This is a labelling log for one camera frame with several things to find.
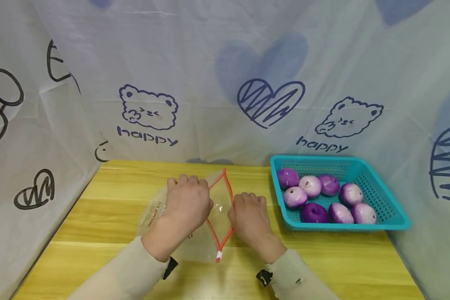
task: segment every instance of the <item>person's left hand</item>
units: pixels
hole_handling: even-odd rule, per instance
[[[196,176],[181,174],[167,182],[165,211],[152,229],[142,236],[146,250],[159,261],[166,261],[178,246],[200,227],[213,208],[208,183]]]

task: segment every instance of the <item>onion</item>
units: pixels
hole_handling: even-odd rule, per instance
[[[307,203],[300,211],[300,220],[304,223],[328,223],[327,210],[317,203]]]
[[[352,213],[348,211],[345,205],[341,203],[332,203],[330,205],[328,212],[330,213],[330,218],[335,223],[341,224],[353,224],[354,219],[352,217]]]
[[[328,196],[333,196],[338,193],[340,184],[338,180],[329,174],[323,174],[318,177],[322,182],[322,193]]]
[[[374,209],[365,203],[357,203],[352,206],[352,216],[357,224],[377,223],[377,214]]]
[[[317,197],[322,191],[322,182],[315,176],[304,176],[300,179],[298,183],[305,193],[307,193],[308,198]]]
[[[287,168],[279,170],[277,172],[277,177],[280,187],[284,190],[292,186],[298,186],[298,181],[300,181],[297,172]]]
[[[355,205],[362,202],[363,193],[356,184],[346,183],[340,189],[340,199],[347,205]]]
[[[291,187],[284,193],[284,202],[288,208],[300,208],[307,202],[307,193],[301,187]]]

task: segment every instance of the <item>plastic bag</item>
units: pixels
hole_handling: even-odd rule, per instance
[[[174,259],[217,263],[222,249],[233,230],[227,213],[233,201],[233,192],[226,176],[226,169],[206,177],[209,183],[213,208],[207,221],[191,234],[172,254]],[[137,236],[142,236],[160,217],[166,207],[167,189],[163,187],[150,200],[140,217]]]

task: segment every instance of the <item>wrist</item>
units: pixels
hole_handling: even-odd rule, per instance
[[[262,261],[269,265],[276,262],[287,251],[280,238],[274,234],[260,241],[255,250]]]
[[[174,228],[166,216],[158,218],[153,227],[145,233],[141,240],[147,252],[159,262],[166,262],[187,236]]]

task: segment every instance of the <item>light purple onion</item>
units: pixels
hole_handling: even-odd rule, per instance
[[[307,202],[307,193],[301,187],[290,187],[284,193],[284,202],[288,208],[300,208]]]
[[[377,223],[377,214],[374,209],[365,203],[357,203],[352,206],[352,216],[357,224]]]
[[[341,203],[332,203],[328,208],[328,212],[330,214],[330,218],[335,223],[340,224],[353,224],[354,218],[352,213],[348,211],[345,205]]]
[[[363,193],[356,184],[346,183],[340,189],[340,199],[342,199],[346,205],[355,205],[362,202]]]
[[[338,180],[329,174],[323,174],[318,177],[322,182],[322,193],[328,196],[333,196],[338,193],[340,183]]]
[[[278,184],[284,190],[292,187],[298,186],[300,177],[298,173],[292,169],[283,168],[277,172]]]
[[[307,193],[308,198],[317,197],[322,191],[322,182],[315,176],[304,176],[300,179],[298,183],[305,193]]]
[[[300,220],[303,223],[328,223],[327,210],[317,203],[307,203],[300,211]]]

